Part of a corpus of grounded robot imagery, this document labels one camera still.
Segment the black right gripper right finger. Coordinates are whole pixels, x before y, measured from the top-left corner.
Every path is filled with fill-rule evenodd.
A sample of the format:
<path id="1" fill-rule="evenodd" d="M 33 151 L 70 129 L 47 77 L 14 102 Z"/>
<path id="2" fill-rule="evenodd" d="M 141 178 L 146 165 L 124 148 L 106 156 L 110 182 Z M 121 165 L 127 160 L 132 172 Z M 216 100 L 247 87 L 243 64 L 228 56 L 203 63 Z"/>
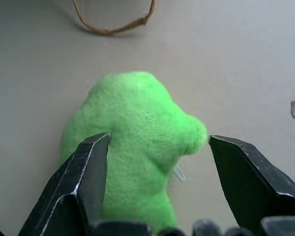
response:
<path id="1" fill-rule="evenodd" d="M 212 135 L 209 146 L 237 224 L 254 236 L 295 236 L 295 182 L 251 143 Z"/>

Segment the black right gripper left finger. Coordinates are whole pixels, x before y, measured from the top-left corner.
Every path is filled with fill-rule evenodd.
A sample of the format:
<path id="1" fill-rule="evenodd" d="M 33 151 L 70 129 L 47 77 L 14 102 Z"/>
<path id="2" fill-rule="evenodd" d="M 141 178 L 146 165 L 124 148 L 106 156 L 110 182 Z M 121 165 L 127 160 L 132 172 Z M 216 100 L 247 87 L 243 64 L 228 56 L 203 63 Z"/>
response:
<path id="1" fill-rule="evenodd" d="M 46 184 L 18 236 L 97 236 L 111 137 L 82 141 Z"/>

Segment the green plush toy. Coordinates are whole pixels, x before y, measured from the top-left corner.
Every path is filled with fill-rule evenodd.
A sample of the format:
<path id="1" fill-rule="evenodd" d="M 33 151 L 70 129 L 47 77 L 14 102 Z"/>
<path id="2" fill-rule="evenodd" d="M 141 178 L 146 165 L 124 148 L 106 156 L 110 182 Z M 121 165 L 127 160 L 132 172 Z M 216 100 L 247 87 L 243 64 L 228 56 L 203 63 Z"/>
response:
<path id="1" fill-rule="evenodd" d="M 151 73 L 132 71 L 92 86 L 65 126 L 59 163 L 99 133 L 111 137 L 101 219 L 144 221 L 153 234 L 176 227 L 169 177 L 181 157 L 205 145 L 205 124 L 180 108 Z"/>

